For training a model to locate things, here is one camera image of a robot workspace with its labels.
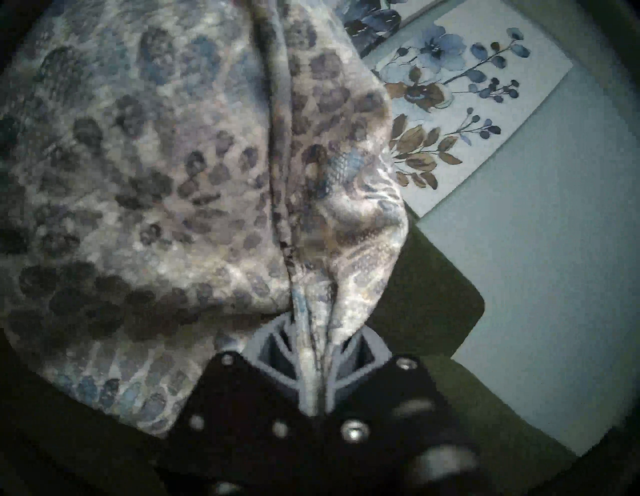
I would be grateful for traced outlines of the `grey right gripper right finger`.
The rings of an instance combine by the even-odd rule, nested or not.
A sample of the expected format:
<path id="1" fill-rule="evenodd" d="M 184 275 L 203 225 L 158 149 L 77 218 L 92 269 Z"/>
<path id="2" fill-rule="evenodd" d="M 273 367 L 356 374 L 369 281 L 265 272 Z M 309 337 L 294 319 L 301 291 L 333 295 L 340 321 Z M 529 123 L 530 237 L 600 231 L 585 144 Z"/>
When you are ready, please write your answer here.
<path id="1" fill-rule="evenodd" d="M 495 495 L 426 366 L 363 326 L 332 354 L 321 495 Z"/>

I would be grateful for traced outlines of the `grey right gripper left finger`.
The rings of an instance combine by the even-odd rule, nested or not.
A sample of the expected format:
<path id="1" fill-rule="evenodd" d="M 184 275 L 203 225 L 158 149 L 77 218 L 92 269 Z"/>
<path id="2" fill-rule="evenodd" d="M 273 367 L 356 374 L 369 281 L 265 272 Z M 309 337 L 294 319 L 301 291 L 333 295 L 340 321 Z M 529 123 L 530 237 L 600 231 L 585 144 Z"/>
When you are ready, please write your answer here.
<path id="1" fill-rule="evenodd" d="M 156 472 L 169 495 L 315 495 L 316 430 L 289 313 L 241 351 L 218 351 L 168 431 Z"/>

